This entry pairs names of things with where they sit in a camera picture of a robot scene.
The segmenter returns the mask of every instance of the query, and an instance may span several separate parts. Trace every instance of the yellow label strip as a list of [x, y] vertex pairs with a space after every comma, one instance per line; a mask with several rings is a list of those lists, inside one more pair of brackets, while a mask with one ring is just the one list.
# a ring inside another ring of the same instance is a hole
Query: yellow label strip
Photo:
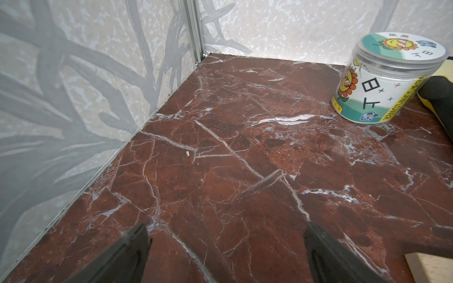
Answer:
[[423, 83], [427, 76], [419, 77], [413, 85], [404, 93], [404, 95], [389, 109], [389, 111], [382, 117], [380, 122], [387, 122], [392, 119], [403, 105], [409, 100], [409, 98], [417, 91], [417, 88]]
[[341, 113], [343, 111], [343, 108], [338, 104], [335, 96], [332, 96], [332, 105], [338, 111], [338, 113]]

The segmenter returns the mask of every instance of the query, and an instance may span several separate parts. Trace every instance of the clear plastic lid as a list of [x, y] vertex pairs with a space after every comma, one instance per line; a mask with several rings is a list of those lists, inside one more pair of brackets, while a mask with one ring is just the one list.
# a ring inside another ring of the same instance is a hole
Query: clear plastic lid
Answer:
[[382, 32], [362, 37], [352, 55], [367, 67], [386, 75], [419, 77], [434, 73], [447, 59], [448, 51], [423, 36]]

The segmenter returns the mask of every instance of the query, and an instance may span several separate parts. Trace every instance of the marble floor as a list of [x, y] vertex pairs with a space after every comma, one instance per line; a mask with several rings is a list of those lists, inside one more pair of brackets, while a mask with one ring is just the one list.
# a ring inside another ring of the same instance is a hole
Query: marble floor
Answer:
[[404, 254], [453, 251], [453, 147], [415, 98], [388, 124], [338, 116], [342, 68], [211, 55], [6, 282], [63, 282], [139, 222], [142, 282], [312, 282], [307, 220], [413, 282]]

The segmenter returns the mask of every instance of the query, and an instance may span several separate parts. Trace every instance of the wall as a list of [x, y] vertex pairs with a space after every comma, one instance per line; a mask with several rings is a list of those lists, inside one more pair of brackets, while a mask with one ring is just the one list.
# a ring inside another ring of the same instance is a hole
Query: wall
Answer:
[[177, 0], [0, 4], [0, 276], [194, 70]]
[[451, 0], [199, 0], [208, 52], [341, 65], [396, 3], [387, 30], [453, 48]]

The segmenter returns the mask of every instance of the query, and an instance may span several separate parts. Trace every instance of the sunflower cartoon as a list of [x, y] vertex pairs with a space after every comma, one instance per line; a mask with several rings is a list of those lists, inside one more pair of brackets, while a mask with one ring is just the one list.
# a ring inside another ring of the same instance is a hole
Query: sunflower cartoon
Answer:
[[382, 41], [379, 41], [378, 44], [384, 49], [396, 49], [396, 50], [414, 50], [418, 48], [418, 45], [411, 40], [404, 38], [386, 38]]
[[351, 95], [352, 91], [356, 89], [356, 83], [358, 82], [356, 77], [357, 74], [354, 73], [354, 70], [349, 68], [346, 75], [341, 80], [340, 87], [338, 88], [338, 95], [342, 101], [348, 100], [348, 96]]

